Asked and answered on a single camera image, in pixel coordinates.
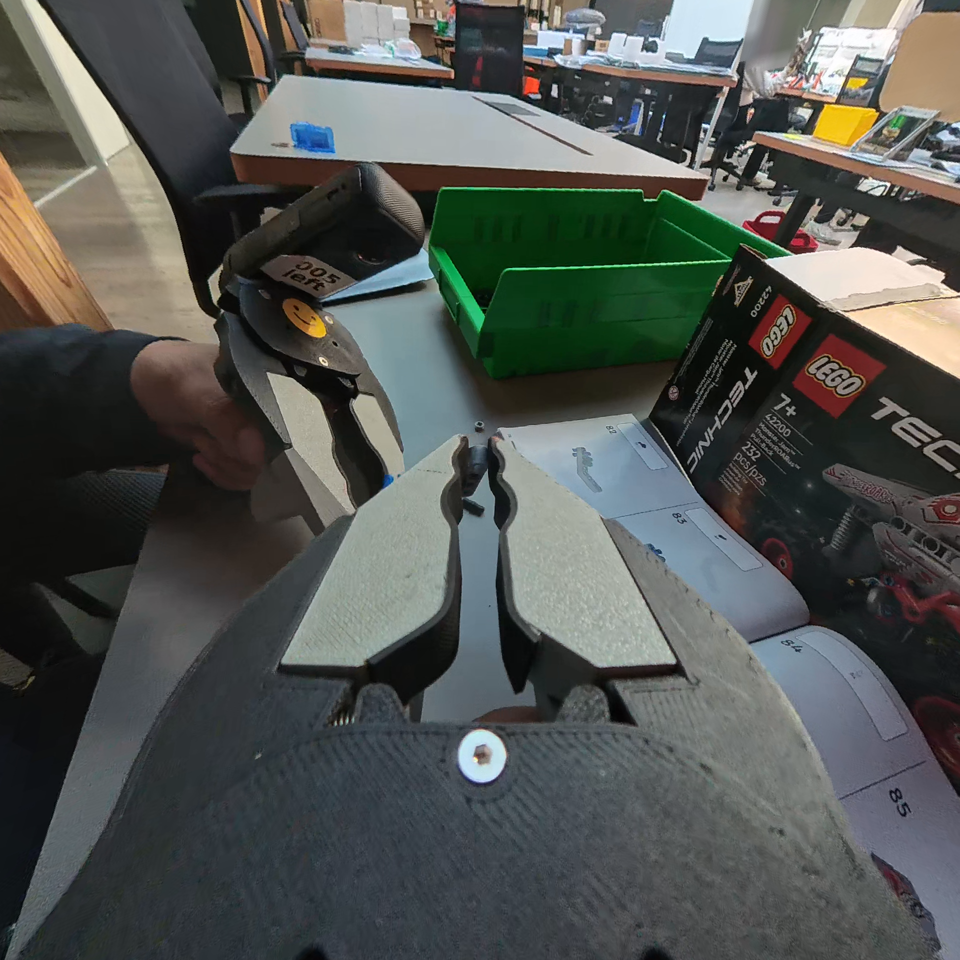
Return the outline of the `person's left forearm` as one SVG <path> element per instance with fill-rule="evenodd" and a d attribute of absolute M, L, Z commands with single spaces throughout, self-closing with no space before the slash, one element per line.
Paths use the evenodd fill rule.
<path fill-rule="evenodd" d="M 135 398 L 138 355 L 160 338 L 80 325 L 2 334 L 2 577 L 121 567 L 139 556 L 180 454 Z"/>

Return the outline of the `pale paper sheet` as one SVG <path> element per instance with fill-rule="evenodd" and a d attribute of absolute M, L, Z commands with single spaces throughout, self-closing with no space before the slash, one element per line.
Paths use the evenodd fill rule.
<path fill-rule="evenodd" d="M 331 306 L 352 299 L 382 296 L 428 282 L 432 277 L 427 250 L 422 248 L 415 256 L 331 294 L 323 303 Z"/>

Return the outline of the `stack of white boxes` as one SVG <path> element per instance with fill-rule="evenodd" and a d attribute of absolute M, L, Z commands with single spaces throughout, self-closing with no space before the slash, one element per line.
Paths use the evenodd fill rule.
<path fill-rule="evenodd" d="M 408 40 L 411 21 L 406 5 L 388 2 L 343 1 L 343 31 L 347 45 L 383 45 Z"/>

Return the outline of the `wooden-edged work table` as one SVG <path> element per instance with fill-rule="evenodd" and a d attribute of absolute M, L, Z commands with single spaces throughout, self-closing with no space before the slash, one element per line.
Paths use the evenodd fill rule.
<path fill-rule="evenodd" d="M 957 255 L 959 252 L 959 185 L 947 174 L 925 166 L 871 162 L 810 136 L 760 132 L 758 147 L 773 156 L 775 180 L 796 190 L 774 243 L 786 248 L 806 222 L 817 201 L 868 216 L 893 227 L 922 244 L 931 244 Z M 840 174 L 872 178 L 884 184 L 935 200 L 936 209 L 918 200 L 875 196 L 841 183 Z"/>

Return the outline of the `black mesh panel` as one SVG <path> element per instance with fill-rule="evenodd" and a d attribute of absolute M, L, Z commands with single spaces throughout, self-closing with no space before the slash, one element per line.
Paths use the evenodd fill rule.
<path fill-rule="evenodd" d="M 456 90 L 522 96 L 525 6 L 455 2 Z"/>

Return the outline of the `grey table with wooden edge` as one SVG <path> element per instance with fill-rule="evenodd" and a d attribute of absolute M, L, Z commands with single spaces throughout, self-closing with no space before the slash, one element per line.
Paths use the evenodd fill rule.
<path fill-rule="evenodd" d="M 296 150 L 290 124 L 329 126 L 335 154 Z M 707 177 L 502 94 L 282 78 L 230 148 L 237 179 L 318 186 L 359 162 L 410 192 L 445 187 L 663 190 L 701 201 Z"/>

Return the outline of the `lego instruction booklet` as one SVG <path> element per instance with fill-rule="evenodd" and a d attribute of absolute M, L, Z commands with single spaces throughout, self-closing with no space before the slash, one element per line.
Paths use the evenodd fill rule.
<path fill-rule="evenodd" d="M 858 845 L 937 958 L 959 957 L 959 804 L 891 681 L 707 506 L 632 415 L 497 437 L 619 522 L 750 642 L 817 750 Z"/>

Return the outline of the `person's left hand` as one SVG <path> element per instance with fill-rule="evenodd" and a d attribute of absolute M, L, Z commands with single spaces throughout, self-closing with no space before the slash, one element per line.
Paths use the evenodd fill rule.
<path fill-rule="evenodd" d="M 212 344 L 151 342 L 131 365 L 130 389 L 159 433 L 190 452 L 200 474 L 221 489 L 249 491 L 266 464 L 265 441 L 221 386 L 218 357 Z"/>

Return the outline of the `yellow plastic bin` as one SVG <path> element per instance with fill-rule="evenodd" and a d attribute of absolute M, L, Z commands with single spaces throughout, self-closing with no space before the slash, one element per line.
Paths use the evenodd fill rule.
<path fill-rule="evenodd" d="M 810 136 L 825 143 L 849 148 L 867 135 L 879 118 L 879 112 L 868 106 L 825 104 Z"/>

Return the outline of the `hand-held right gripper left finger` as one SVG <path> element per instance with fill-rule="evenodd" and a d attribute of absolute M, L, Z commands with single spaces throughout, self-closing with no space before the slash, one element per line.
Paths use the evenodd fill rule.
<path fill-rule="evenodd" d="M 442 443 L 349 524 L 279 661 L 287 673 L 389 686 L 402 704 L 459 647 L 465 435 Z"/>

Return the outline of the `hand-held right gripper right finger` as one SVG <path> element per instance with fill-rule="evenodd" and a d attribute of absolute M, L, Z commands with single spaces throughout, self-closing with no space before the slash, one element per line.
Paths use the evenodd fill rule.
<path fill-rule="evenodd" d="M 674 678 L 678 655 L 610 525 L 505 438 L 487 445 L 498 529 L 497 610 L 514 691 L 545 719 L 579 687 Z"/>

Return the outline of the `red basket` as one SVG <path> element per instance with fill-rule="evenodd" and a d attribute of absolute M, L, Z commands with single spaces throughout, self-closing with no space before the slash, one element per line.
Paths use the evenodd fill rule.
<path fill-rule="evenodd" d="M 776 236 L 785 217 L 786 212 L 783 210 L 765 210 L 752 219 L 743 221 L 742 228 L 752 234 L 774 242 L 776 241 Z M 803 229 L 799 229 L 786 246 L 786 250 L 795 256 L 812 254 L 819 250 L 819 243 L 809 233 Z"/>

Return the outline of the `wooden panel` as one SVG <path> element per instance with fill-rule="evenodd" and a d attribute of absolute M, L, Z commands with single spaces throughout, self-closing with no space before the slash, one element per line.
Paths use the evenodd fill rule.
<path fill-rule="evenodd" d="M 9 163 L 1 158 L 1 331 L 69 324 L 113 330 Z"/>

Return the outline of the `green plastic bin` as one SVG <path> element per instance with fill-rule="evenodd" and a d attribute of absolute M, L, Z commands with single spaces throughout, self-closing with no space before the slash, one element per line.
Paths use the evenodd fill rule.
<path fill-rule="evenodd" d="M 663 190 L 445 187 L 428 259 L 494 379 L 678 358 L 741 246 L 788 250 Z"/>

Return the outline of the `lego set box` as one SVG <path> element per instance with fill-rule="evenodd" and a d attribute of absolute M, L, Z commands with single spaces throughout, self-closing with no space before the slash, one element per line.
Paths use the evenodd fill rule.
<path fill-rule="evenodd" d="M 959 786 L 959 294 L 866 247 L 741 245 L 651 422 L 859 646 Z"/>

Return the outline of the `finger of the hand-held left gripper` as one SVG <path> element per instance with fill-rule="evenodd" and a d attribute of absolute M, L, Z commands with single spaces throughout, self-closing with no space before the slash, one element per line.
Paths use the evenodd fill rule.
<path fill-rule="evenodd" d="M 397 480 L 405 470 L 393 406 L 378 378 L 366 372 L 354 378 L 333 376 L 322 393 L 322 411 L 333 464 L 350 504 L 360 507 L 382 491 L 385 474 Z"/>
<path fill-rule="evenodd" d="M 266 520 L 301 519 L 313 535 L 356 510 L 347 476 L 334 456 L 333 435 L 321 402 L 293 378 L 270 373 L 291 446 L 266 468 Z"/>

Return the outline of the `black office chair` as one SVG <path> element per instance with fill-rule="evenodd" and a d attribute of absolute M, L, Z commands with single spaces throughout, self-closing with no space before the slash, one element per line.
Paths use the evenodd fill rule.
<path fill-rule="evenodd" d="M 240 128 L 199 64 L 186 12 L 168 2 L 41 1 L 119 117 L 164 192 L 199 308 L 217 316 L 210 278 L 228 248 L 306 189 L 241 182 Z"/>

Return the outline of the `framed picture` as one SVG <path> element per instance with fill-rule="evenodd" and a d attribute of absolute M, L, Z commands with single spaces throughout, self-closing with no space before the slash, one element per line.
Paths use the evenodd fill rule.
<path fill-rule="evenodd" d="M 866 162 L 902 160 L 923 139 L 939 114 L 937 109 L 902 105 L 881 116 L 848 151 Z"/>

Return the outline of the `cardboard box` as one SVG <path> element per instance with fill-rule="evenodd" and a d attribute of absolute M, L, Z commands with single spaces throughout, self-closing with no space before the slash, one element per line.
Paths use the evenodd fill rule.
<path fill-rule="evenodd" d="M 959 121 L 959 12 L 926 11 L 906 26 L 879 96 L 879 109 L 935 111 Z"/>

